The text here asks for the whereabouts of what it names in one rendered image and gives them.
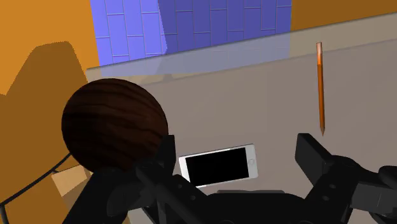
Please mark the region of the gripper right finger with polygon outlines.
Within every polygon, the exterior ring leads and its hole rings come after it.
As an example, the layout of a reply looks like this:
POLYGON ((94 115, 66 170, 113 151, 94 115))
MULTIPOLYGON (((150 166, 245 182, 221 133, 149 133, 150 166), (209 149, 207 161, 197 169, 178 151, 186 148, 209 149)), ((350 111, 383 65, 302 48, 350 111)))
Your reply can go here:
POLYGON ((366 170, 332 155, 308 133, 297 135, 295 160, 313 187, 294 224, 348 224, 354 209, 377 224, 397 224, 397 166, 366 170))

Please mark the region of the dark brown wooden ball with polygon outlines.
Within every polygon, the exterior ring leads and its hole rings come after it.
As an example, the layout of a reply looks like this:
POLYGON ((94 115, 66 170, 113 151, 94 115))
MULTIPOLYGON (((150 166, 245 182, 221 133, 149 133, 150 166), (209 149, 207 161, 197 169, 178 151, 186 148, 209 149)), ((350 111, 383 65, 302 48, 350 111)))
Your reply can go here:
POLYGON ((160 103, 143 87, 116 78, 75 91, 64 107, 61 129, 70 154, 91 172, 128 170, 154 157, 169 133, 160 103))

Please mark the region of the orange pencil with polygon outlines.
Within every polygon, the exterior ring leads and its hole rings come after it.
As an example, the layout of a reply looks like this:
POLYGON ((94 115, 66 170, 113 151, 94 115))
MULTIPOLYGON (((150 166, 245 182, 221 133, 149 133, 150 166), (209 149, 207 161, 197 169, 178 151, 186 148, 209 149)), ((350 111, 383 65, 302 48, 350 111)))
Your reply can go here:
POLYGON ((325 115, 324 115, 324 81, 323 81, 323 49, 322 42, 316 43, 317 58, 317 78, 318 78, 318 97, 319 97, 319 126, 321 134, 325 132, 325 115))

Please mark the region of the white smartphone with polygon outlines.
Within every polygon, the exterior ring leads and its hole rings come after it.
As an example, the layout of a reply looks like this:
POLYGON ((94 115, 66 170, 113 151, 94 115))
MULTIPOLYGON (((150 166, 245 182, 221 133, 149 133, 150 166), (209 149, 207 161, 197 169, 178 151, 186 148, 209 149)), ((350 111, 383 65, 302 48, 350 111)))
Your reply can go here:
POLYGON ((182 177, 197 188, 258 177, 253 144, 185 155, 178 162, 182 177))

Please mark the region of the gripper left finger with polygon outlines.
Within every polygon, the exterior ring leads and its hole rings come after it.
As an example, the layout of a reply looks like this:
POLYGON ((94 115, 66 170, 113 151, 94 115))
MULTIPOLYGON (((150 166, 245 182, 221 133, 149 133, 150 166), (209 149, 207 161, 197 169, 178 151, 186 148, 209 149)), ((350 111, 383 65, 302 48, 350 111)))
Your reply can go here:
POLYGON ((167 135, 156 156, 136 163, 125 182, 113 190, 107 215, 141 208, 153 224, 218 224, 207 195, 181 175, 173 174, 175 164, 175 137, 167 135))

